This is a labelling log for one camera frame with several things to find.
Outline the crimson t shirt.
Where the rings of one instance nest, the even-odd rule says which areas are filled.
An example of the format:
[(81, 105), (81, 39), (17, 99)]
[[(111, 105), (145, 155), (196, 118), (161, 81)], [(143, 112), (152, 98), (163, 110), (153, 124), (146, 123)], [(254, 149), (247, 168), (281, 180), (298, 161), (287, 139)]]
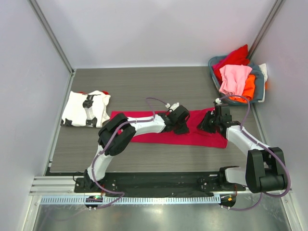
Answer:
[(138, 143), (161, 143), (174, 145), (204, 146), (224, 149), (228, 141), (219, 133), (208, 133), (197, 128), (204, 118), (206, 112), (211, 108), (202, 110), (191, 110), (190, 118), (187, 122), (189, 132), (186, 134), (175, 134), (172, 132), (149, 133), (135, 136), (131, 141)]

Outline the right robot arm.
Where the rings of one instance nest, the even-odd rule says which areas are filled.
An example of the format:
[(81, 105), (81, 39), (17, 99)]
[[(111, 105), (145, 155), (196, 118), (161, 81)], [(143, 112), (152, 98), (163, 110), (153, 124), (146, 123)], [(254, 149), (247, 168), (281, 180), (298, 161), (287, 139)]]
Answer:
[(233, 143), (246, 157), (246, 167), (222, 167), (217, 185), (229, 190), (234, 184), (248, 187), (252, 193), (268, 194), (272, 191), (290, 190), (290, 176), (287, 172), (284, 154), (279, 147), (269, 147), (252, 136), (244, 126), (233, 120), (229, 106), (216, 104), (206, 112), (197, 126), (208, 133), (219, 133)]

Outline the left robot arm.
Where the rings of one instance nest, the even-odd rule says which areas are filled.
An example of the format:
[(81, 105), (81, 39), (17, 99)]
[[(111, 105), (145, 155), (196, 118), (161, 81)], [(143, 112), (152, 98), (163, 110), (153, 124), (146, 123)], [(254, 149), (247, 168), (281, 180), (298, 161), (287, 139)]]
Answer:
[(98, 149), (91, 165), (84, 172), (83, 188), (97, 192), (102, 187), (102, 179), (114, 156), (122, 153), (134, 137), (145, 134), (189, 132), (187, 121), (189, 111), (179, 103), (168, 107), (166, 112), (153, 113), (148, 117), (127, 117), (117, 114), (99, 131)]

